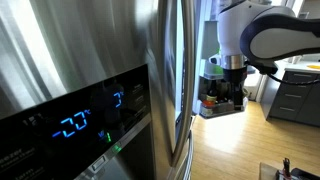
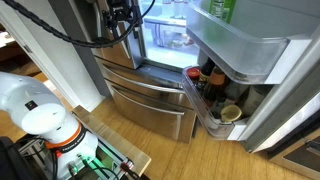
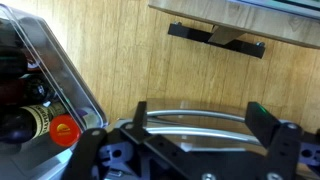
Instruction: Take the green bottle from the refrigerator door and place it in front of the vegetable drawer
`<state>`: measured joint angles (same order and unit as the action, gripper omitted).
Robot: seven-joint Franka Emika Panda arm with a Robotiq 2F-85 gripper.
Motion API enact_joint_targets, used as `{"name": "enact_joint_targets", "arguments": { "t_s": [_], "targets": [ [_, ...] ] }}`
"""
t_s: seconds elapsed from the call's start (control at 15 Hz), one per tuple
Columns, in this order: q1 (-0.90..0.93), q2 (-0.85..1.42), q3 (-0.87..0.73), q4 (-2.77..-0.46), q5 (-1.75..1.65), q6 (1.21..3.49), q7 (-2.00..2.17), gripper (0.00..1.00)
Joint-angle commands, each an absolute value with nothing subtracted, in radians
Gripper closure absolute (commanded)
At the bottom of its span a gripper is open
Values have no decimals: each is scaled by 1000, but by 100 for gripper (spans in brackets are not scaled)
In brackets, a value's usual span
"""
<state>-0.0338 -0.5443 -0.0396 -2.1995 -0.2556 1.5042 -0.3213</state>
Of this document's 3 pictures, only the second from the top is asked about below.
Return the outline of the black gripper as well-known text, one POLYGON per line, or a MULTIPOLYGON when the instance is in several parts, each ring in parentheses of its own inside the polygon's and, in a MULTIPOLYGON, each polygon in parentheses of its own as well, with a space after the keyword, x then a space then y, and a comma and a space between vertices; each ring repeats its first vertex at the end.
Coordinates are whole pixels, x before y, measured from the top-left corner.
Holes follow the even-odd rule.
POLYGON ((134 27, 142 23, 140 7, 135 0, 106 0, 107 10, 102 11, 105 26, 115 39, 119 38, 118 24, 128 22, 134 27))

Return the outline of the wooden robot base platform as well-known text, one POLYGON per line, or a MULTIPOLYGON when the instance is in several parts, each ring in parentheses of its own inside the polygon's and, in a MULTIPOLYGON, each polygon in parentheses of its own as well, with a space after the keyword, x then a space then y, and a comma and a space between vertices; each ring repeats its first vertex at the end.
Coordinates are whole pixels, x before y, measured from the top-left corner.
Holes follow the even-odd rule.
POLYGON ((141 151, 83 107, 77 106, 72 110, 72 113, 81 120, 90 131, 101 137, 105 143, 109 143, 111 147, 114 147, 122 155, 132 160, 132 171, 139 176, 143 175, 151 162, 151 158, 146 153, 141 151))

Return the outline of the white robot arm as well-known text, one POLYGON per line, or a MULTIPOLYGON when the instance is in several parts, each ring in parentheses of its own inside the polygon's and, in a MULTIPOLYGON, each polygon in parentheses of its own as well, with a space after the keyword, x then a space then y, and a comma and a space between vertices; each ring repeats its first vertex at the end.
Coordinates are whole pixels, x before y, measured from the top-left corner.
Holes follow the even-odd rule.
POLYGON ((96 159, 102 139, 70 112, 40 81, 0 73, 0 109, 23 131, 38 135, 52 154, 53 176, 69 178, 96 159))

